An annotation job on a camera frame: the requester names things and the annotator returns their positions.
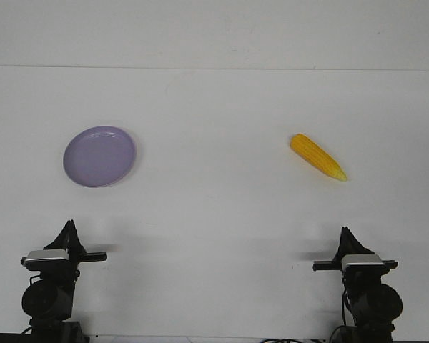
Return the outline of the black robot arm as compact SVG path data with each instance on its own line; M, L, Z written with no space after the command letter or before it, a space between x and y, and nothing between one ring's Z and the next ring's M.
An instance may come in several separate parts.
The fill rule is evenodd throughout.
M21 307L29 328L22 332L30 342L90 342L78 321L70 320L79 265L103 262L106 252L88 252L79 240L73 219L66 222L56 239L21 258L21 265L37 274L30 277Z
M312 269L342 273L342 324L329 342L392 342L393 321L403 312L403 301L382 277L398 267L394 259L381 259L343 227L335 256L315 261Z

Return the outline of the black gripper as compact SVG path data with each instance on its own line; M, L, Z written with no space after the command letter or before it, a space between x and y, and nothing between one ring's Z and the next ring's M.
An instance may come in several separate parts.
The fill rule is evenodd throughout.
M103 262L107 259L106 252L93 252L86 253L86 250L82 243L79 241L77 234L77 228L75 226L74 220L68 220L64 225L63 229L57 235L56 239L46 245L43 250L51 249L63 249L66 250L69 243L69 252L74 254L74 256L69 255L69 261L67 262L58 262L54 267L44 269L42 271L32 271L32 272L41 272L42 274L48 275L71 275L76 270L80 263L84 262Z
M398 261L382 259L385 263L383 267L352 268L343 272L341 260L347 254L374 254L374 251L364 247L348 227L342 227L333 261L314 261L312 268L315 272L339 270L343 277L351 282L376 282L390 270L398 267Z

